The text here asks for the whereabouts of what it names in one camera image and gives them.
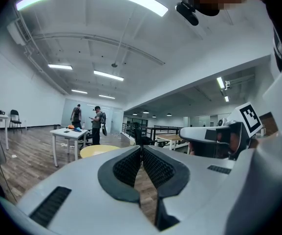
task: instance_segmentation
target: wooden table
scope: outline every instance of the wooden table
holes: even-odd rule
[[[76,132],[68,128],[62,128],[62,129],[50,131],[50,133],[52,134],[53,156],[54,156],[54,164],[56,167],[58,167],[57,160],[56,160],[56,136],[60,136],[68,140],[68,144],[67,144],[68,145],[68,149],[67,149],[68,154],[69,154],[69,140],[70,139],[74,140],[74,159],[78,160],[78,139],[84,136],[87,133],[87,130],[81,130],[81,132]],[[85,137],[84,137],[83,146],[84,147],[86,146]]]
[[[158,139],[163,139],[163,140],[169,141],[170,142],[169,150],[172,150],[172,149],[175,150],[176,142],[183,140],[182,138],[180,138],[180,136],[178,134],[160,134],[160,135],[156,135],[155,140],[158,140]]]
[[[80,156],[81,158],[88,158],[88,157],[92,157],[98,154],[102,154],[102,153],[117,150],[117,149],[120,149],[120,148],[117,146],[112,146],[112,145],[92,145],[92,146],[83,148],[80,151]]]
[[[6,150],[8,150],[8,115],[0,115],[0,123],[5,121],[5,143],[6,143]]]

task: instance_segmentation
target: ceiling beam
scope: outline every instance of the ceiling beam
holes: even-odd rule
[[[119,41],[116,39],[111,39],[111,38],[106,38],[103,36],[98,36],[98,35],[91,35],[91,34],[83,34],[83,33],[49,33],[49,34],[40,34],[40,35],[35,35],[34,39],[36,41],[41,41],[41,40],[47,40],[47,39],[61,39],[61,38],[78,38],[78,39],[87,39],[89,41],[97,41],[97,42],[102,42],[114,46],[119,46]],[[127,48],[129,51],[141,55],[144,58],[147,58],[159,65],[164,65],[165,63],[158,58],[150,55],[149,53],[146,53],[145,51],[142,51],[136,47],[133,47],[131,45],[122,43],[121,44],[122,48]]]

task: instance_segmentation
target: camera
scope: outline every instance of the camera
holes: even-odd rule
[[[199,21],[195,15],[195,9],[189,3],[186,3],[184,0],[179,2],[175,9],[179,12],[191,25],[197,26]]]

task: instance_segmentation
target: black sticker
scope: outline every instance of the black sticker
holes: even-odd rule
[[[256,112],[251,105],[247,105],[239,111],[241,112],[250,133],[255,131],[261,125],[259,117],[256,115]]]

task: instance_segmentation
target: black chair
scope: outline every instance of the black chair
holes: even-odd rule
[[[135,144],[136,145],[154,145],[155,142],[157,141],[153,141],[151,140],[149,137],[143,137],[142,136],[142,131],[140,127],[134,127],[134,138],[135,138]]]
[[[18,116],[18,120],[16,120],[16,117],[15,117],[15,120],[13,120],[12,116]],[[20,122],[19,113],[16,110],[11,110],[10,111],[10,122],[9,122],[9,128],[10,128],[10,124],[12,124],[12,129],[13,129],[13,132],[15,134],[13,123],[17,124],[16,128],[18,128],[18,124],[19,124],[20,130],[22,132],[22,123]]]
[[[93,145],[93,143],[89,143],[89,142],[88,142],[89,139],[92,139],[92,138],[93,138],[93,135],[90,133],[90,131],[91,131],[91,130],[88,130],[88,133],[87,133],[87,135],[86,135],[86,146],[91,146],[91,145]]]

